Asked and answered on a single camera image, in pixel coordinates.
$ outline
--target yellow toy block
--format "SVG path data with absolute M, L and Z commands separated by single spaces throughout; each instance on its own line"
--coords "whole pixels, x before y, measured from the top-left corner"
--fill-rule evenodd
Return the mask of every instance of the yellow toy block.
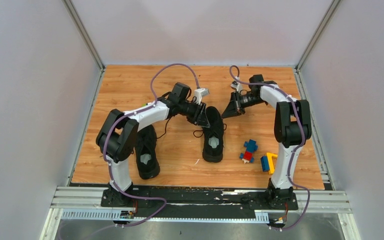
M 267 160 L 268 160 L 268 174 L 274 174 L 275 173 L 275 165 L 273 165 L 273 158 L 278 159 L 278 155 L 268 152 L 266 153 Z

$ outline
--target shoe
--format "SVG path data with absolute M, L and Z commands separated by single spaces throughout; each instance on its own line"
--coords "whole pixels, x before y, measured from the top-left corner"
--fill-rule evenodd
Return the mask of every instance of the shoe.
M 204 147 L 202 157 L 210 163 L 218 163 L 223 159 L 224 123 L 217 108 L 209 106 L 205 110 L 209 127 L 203 127 Z
M 151 179 L 160 173 L 160 165 L 155 154 L 157 146 L 157 133 L 152 125 L 146 126 L 137 133 L 136 164 L 139 176 L 142 179 Z

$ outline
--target metal floor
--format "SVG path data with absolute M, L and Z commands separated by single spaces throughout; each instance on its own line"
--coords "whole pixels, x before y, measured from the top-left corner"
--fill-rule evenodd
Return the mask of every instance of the metal floor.
M 292 224 L 298 213 L 289 213 Z M 276 232 L 258 223 L 191 223 L 149 221 L 127 228 L 109 228 L 88 237 L 96 230 L 113 225 L 107 220 L 62 220 L 56 240 L 344 240 L 341 223 L 335 213 L 308 213 L 292 230 Z

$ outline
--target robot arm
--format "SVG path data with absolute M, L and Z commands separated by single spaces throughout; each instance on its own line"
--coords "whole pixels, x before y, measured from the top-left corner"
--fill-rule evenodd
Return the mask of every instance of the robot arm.
M 128 157 L 133 152 L 138 131 L 177 114 L 186 116 L 188 122 L 194 125 L 201 127 L 210 126 L 205 111 L 206 104 L 201 101 L 202 97 L 209 94 L 208 90 L 205 88 L 196 89 L 194 92 L 194 102 L 187 100 L 190 91 L 189 86 L 178 82 L 174 85 L 171 92 L 159 97 L 155 105 L 146 111 L 141 111 L 147 108 L 147 106 L 143 106 L 125 112 L 113 109 L 109 113 L 96 138 L 96 144 L 102 153 L 104 151 L 105 140 L 107 136 L 110 135 L 107 144 L 106 159 L 111 168 L 111 179 L 114 180 L 122 191 L 126 191 L 132 185 L 132 180 L 129 175 Z M 125 117 L 115 127 L 116 129 L 123 128 L 121 134 L 115 131 L 110 132 L 112 125 L 124 115 L 129 115 L 129 117 Z M 114 182 L 110 182 L 110 184 L 114 189 L 117 189 Z
M 296 98 L 283 95 L 279 86 L 274 81 L 264 81 L 262 75 L 254 75 L 249 79 L 251 84 L 262 83 L 261 85 L 250 85 L 250 91 L 241 95 L 242 86 L 234 81 L 231 87 L 235 90 L 231 93 L 230 102 L 226 110 L 221 115 L 222 118 L 230 118 L 245 113 L 245 108 L 260 103 L 266 103 L 276 109 L 274 121 L 274 136 L 279 143 L 276 168 L 270 179 L 269 188 L 274 190 L 292 189 L 292 184 L 288 179 L 288 168 L 290 164 L 290 178 L 293 179 L 298 155 L 302 149 L 298 147 L 302 141 L 301 132 L 296 121 L 291 121 L 294 115 L 292 105 L 295 104 L 298 109 L 299 120 L 301 121 L 305 139 L 311 137 L 310 124 L 310 106 L 306 100 L 297 100 Z

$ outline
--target wooden floor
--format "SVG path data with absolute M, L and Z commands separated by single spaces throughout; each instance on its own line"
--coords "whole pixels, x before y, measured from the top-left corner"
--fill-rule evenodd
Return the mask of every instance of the wooden floor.
M 90 123 L 78 157 L 72 178 L 73 183 L 108 183 L 107 164 L 102 158 L 95 138 L 109 111 L 128 111 L 153 100 L 150 80 L 162 66 L 110 65 L 107 67 L 97 96 Z M 202 88 L 210 95 L 203 101 L 215 106 L 222 113 L 230 99 L 232 78 L 225 66 L 193 66 Z M 299 98 L 292 68 L 287 67 L 241 67 L 240 77 L 248 81 L 254 74 L 263 74 L 266 81 L 276 81 L 288 94 Z M 176 82 L 195 89 L 195 81 L 188 69 L 174 66 L 163 71 L 154 82 L 158 96 L 171 91 Z M 129 170 L 136 185 L 199 186 L 266 188 L 270 175 L 262 172 L 260 157 L 266 152 L 277 153 L 278 143 L 273 133 L 275 110 L 260 104 L 246 109 L 246 114 L 224 119 L 224 157 L 219 163 L 206 162 L 202 157 L 204 138 L 193 136 L 200 128 L 177 115 L 167 126 L 167 134 L 157 141 L 156 155 L 160 174 L 152 179 L 139 177 L 135 156 L 129 158 Z M 163 134 L 165 121 L 154 124 L 158 136 Z M 245 151 L 244 141 L 257 141 L 255 162 L 244 164 L 239 154 Z M 324 189 L 316 160 L 313 143 L 307 141 L 296 164 L 294 180 L 309 189 Z

